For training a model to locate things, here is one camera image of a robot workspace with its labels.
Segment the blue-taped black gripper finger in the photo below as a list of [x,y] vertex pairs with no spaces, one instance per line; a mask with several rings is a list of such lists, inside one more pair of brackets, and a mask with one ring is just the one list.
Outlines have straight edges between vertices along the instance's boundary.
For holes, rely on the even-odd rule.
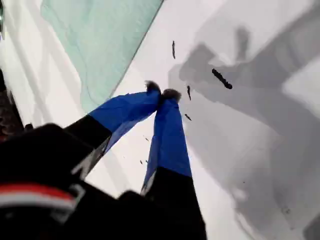
[[194,187],[180,98],[174,89],[166,89],[160,97],[141,193],[150,204],[159,236],[205,240],[206,225]]
[[107,100],[65,129],[85,144],[106,154],[137,123],[147,119],[158,108],[161,89],[147,81],[146,91],[127,93]]

